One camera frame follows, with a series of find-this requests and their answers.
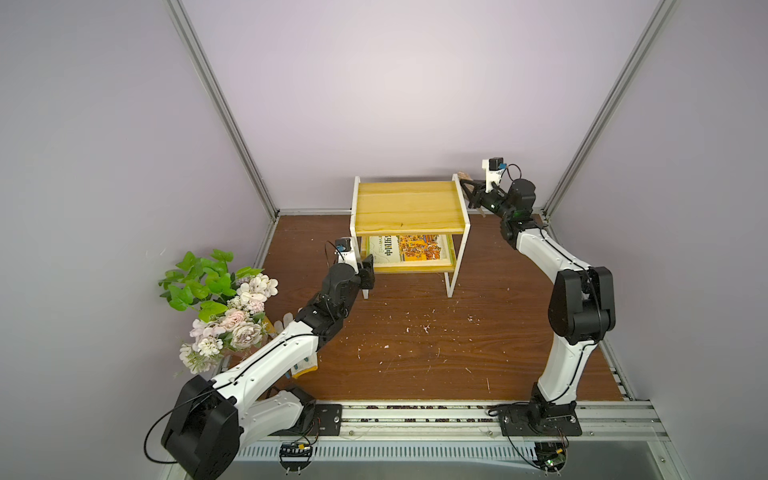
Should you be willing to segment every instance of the wooden shelf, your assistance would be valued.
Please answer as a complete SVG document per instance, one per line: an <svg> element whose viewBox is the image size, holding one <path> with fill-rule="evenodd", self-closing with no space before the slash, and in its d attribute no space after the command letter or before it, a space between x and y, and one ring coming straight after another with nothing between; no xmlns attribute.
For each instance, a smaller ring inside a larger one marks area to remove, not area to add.
<svg viewBox="0 0 768 480"><path fill-rule="evenodd" d="M445 291L450 298L456 286L458 269L462 265L464 247L469 234L469 216L464 204L464 195L454 174L451 181L391 182L364 184L355 177L352 197L352 215L349 219L349 233L361 237L360 250L365 256L368 237L385 235L446 235L449 239L450 265L387 266L374 263L377 273L443 273ZM452 235L461 235L458 254L453 247ZM368 298L368 291L362 291Z"/></svg>

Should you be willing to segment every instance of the white flower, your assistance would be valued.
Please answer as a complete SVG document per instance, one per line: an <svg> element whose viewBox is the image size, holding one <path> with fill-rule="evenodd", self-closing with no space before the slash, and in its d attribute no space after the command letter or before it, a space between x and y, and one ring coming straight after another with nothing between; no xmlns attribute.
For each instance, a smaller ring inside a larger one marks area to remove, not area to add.
<svg viewBox="0 0 768 480"><path fill-rule="evenodd" d="M241 295L241 296L242 296L244 293L250 293L250 291L251 291L251 289L250 289L250 283L243 283L242 285L240 285L239 287L237 287L237 294L238 294L238 295Z"/></svg>
<svg viewBox="0 0 768 480"><path fill-rule="evenodd" d="M251 300L248 302L246 306L243 308L245 311L247 311L250 315L256 315L257 313L262 313L264 311L264 302L260 300Z"/></svg>
<svg viewBox="0 0 768 480"><path fill-rule="evenodd" d="M266 301L266 294L258 292L242 292L240 294L240 301L243 303L243 306L245 306L246 303L253 302L254 300L264 302Z"/></svg>
<svg viewBox="0 0 768 480"><path fill-rule="evenodd" d="M277 295L277 280L270 279L263 273L259 273L249 282L252 293L261 293L266 298Z"/></svg>
<svg viewBox="0 0 768 480"><path fill-rule="evenodd" d="M277 295L277 280L271 279L269 283L266 285L266 290L264 292L264 295L272 296Z"/></svg>
<svg viewBox="0 0 768 480"><path fill-rule="evenodd" d="M223 347L224 345L221 339L212 339L210 337L204 338L197 342L195 345L192 345L193 350L199 352L203 356L208 357L218 355Z"/></svg>
<svg viewBox="0 0 768 480"><path fill-rule="evenodd" d="M259 273L248 282L252 291L264 290L269 283L270 278L263 273Z"/></svg>
<svg viewBox="0 0 768 480"><path fill-rule="evenodd" d="M189 343L185 343L181 346L179 350L179 359L193 374L207 372L210 370L210 367L215 364L214 360L195 352L192 345Z"/></svg>
<svg viewBox="0 0 768 480"><path fill-rule="evenodd" d="M261 340L261 327L255 323L244 323L232 331L232 347L245 349Z"/></svg>
<svg viewBox="0 0 768 480"><path fill-rule="evenodd" d="M247 315L242 310L235 310L235 309L227 310L227 312L224 314L224 318L221 320L220 325L227 332L231 332L232 330L234 330L235 326L244 322L246 318L247 318Z"/></svg>
<svg viewBox="0 0 768 480"><path fill-rule="evenodd" d="M239 295L234 296L227 301L227 306L230 307L230 309L241 310L243 309L243 299L240 298Z"/></svg>
<svg viewBox="0 0 768 480"><path fill-rule="evenodd" d="M210 336L219 336L226 331L227 330L218 323L205 323L200 319L195 319L194 322L192 322L192 331L190 332L190 336L195 337L196 341L200 342L201 339Z"/></svg>

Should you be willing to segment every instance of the flower bouquet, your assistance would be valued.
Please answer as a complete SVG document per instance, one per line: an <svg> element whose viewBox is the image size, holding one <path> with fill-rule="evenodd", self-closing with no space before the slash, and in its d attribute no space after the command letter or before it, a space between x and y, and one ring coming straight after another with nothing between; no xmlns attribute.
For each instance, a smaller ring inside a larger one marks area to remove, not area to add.
<svg viewBox="0 0 768 480"><path fill-rule="evenodd" d="M206 372L227 352L239 352L258 344L270 331L264 302L277 295L277 280L261 269L245 266L230 273L232 252L214 249L210 258L187 252L157 284L172 308L197 310L190 336L193 343L181 346L179 358L192 373Z"/></svg>

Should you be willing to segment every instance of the black mounting plate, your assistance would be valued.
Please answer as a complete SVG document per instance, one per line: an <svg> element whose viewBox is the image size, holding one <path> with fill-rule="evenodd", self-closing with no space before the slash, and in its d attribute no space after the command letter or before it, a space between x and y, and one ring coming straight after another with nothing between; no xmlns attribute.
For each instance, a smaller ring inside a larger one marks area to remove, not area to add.
<svg viewBox="0 0 768 480"><path fill-rule="evenodd" d="M531 425L528 416L529 405L501 405L497 407L498 422L502 435L507 437L578 437L581 425L575 412L544 418L538 425Z"/></svg>
<svg viewBox="0 0 768 480"><path fill-rule="evenodd" d="M313 416L312 428L307 432L306 436L312 438L315 436L321 437L337 437L341 433L341 411L342 406L338 403L318 403L315 405L315 414ZM297 427L292 427L287 430L280 430L274 432L272 435L301 435L302 432L298 431Z"/></svg>

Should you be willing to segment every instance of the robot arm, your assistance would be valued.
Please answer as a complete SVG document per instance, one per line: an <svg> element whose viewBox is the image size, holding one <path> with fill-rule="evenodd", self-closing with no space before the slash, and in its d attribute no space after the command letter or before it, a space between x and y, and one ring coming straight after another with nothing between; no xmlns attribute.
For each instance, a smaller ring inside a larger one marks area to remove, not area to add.
<svg viewBox="0 0 768 480"><path fill-rule="evenodd" d="M558 245L531 217L535 186L524 178L513 180L507 192L498 185L506 170L502 158L482 161L485 181L461 180L470 208L485 207L502 219L501 233L507 243L533 260L554 284L549 303L549 323L554 341L544 373L534 385L524 419L531 428L517 434L544 435L575 432L576 388L592 350L613 329L613 277L604 267L593 267ZM516 410L509 406L508 412ZM507 427L515 424L510 415Z"/></svg>
<svg viewBox="0 0 768 480"><path fill-rule="evenodd" d="M195 480L217 478L241 445L283 429L306 432L315 402L298 387L257 401L286 371L328 343L342 328L357 293L372 289L373 259L356 258L351 238L336 241L339 262L321 290L272 341L210 381L187 382L161 443Z"/></svg>

